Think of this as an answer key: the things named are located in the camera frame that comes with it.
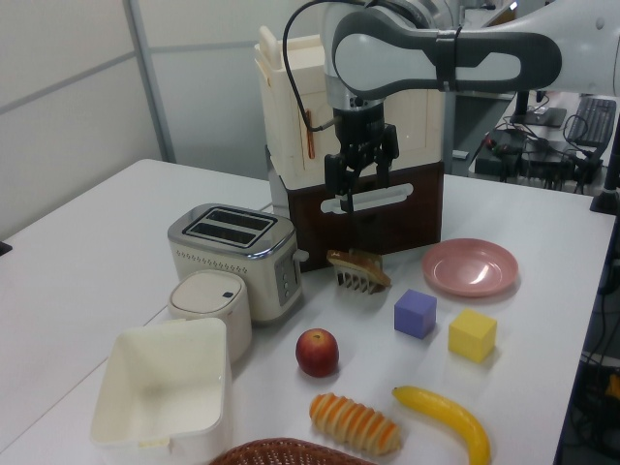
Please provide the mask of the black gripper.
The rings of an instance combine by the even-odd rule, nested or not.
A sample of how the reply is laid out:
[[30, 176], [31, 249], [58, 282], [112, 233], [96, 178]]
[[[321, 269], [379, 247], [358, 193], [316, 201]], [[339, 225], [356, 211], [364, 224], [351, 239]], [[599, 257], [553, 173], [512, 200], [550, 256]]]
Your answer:
[[392, 162], [399, 156], [396, 127], [385, 125], [383, 104], [353, 109], [335, 108], [333, 116], [340, 152], [325, 156], [325, 188], [340, 198], [346, 213], [353, 213], [353, 191], [360, 174], [359, 154], [373, 151], [376, 185], [388, 187]]

